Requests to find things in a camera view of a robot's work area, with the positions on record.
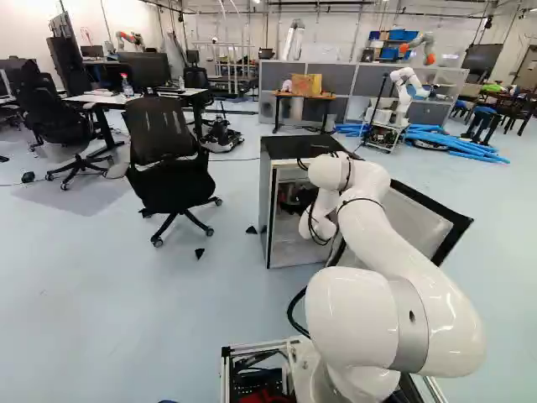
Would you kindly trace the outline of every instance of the robotic arm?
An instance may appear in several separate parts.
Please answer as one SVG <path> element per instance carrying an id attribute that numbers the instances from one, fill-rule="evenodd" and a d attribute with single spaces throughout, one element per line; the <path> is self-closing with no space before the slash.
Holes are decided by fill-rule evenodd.
<path id="1" fill-rule="evenodd" d="M 300 234 L 335 235 L 326 214 L 336 209 L 343 238 L 367 266 L 323 269 L 305 296 L 311 340 L 339 393 L 353 403 L 381 401 L 397 387 L 398 371 L 474 372 L 485 357 L 481 320 L 456 284 L 391 227 L 382 206 L 388 172 L 340 152 L 316 157 L 308 176 L 320 191 Z"/>
<path id="2" fill-rule="evenodd" d="M 395 109 L 397 115 L 396 124 L 406 126 L 408 121 L 404 118 L 409 110 L 410 103 L 412 103 L 412 96 L 407 91 L 407 85 L 410 84 L 415 90 L 415 97 L 426 99 L 430 91 L 426 91 L 418 79 L 418 76 L 414 73 L 411 67 L 404 67 L 399 70 L 392 71 L 389 78 L 394 82 L 399 94 L 399 105 Z"/>
<path id="3" fill-rule="evenodd" d="M 145 44 L 143 43 L 143 38 L 141 34 L 135 34 L 134 32 L 131 32 L 131 34 L 129 35 L 123 31 L 117 31 L 116 38 L 117 38 L 117 48 L 119 50 L 125 49 L 125 42 L 123 41 L 125 39 L 127 42 L 134 44 L 134 46 L 136 47 L 136 51 L 138 52 L 145 51 Z"/>
<path id="4" fill-rule="evenodd" d="M 435 64 L 436 57 L 433 46 L 435 44 L 435 37 L 432 32 L 425 32 L 416 36 L 408 44 L 402 44 L 399 47 L 399 52 L 406 53 L 408 50 L 416 48 L 421 44 L 425 44 L 425 60 L 424 65 L 433 65 Z"/>

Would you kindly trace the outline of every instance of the cardboard box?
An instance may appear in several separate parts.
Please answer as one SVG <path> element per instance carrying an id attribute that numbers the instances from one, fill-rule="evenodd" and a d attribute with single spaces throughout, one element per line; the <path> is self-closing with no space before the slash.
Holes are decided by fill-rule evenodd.
<path id="1" fill-rule="evenodd" d="M 293 93 L 302 96 L 314 96 L 321 94 L 322 74 L 293 74 Z"/>

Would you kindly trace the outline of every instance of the green object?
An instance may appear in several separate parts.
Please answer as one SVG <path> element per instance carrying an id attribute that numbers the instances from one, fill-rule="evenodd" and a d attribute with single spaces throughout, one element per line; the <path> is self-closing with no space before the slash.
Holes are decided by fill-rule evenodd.
<path id="1" fill-rule="evenodd" d="M 482 89 L 490 92 L 501 92 L 503 90 L 499 84 L 485 84 Z"/>

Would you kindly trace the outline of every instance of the water bottle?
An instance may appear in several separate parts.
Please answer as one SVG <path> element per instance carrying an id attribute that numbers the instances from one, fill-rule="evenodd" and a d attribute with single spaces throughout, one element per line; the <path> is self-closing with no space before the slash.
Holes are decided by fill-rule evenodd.
<path id="1" fill-rule="evenodd" d="M 133 87 L 128 83 L 127 81 L 127 75 L 122 73 L 121 77 L 123 77 L 123 82 L 121 83 L 121 87 L 123 88 L 123 95 L 127 98 L 134 97 L 134 89 Z"/>

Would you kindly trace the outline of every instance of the door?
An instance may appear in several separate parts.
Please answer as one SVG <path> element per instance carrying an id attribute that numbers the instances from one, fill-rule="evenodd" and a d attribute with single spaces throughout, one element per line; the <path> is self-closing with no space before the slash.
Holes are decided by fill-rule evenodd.
<path id="1" fill-rule="evenodd" d="M 537 86 L 537 45 L 529 46 L 513 84 L 528 90 L 533 90 Z"/>

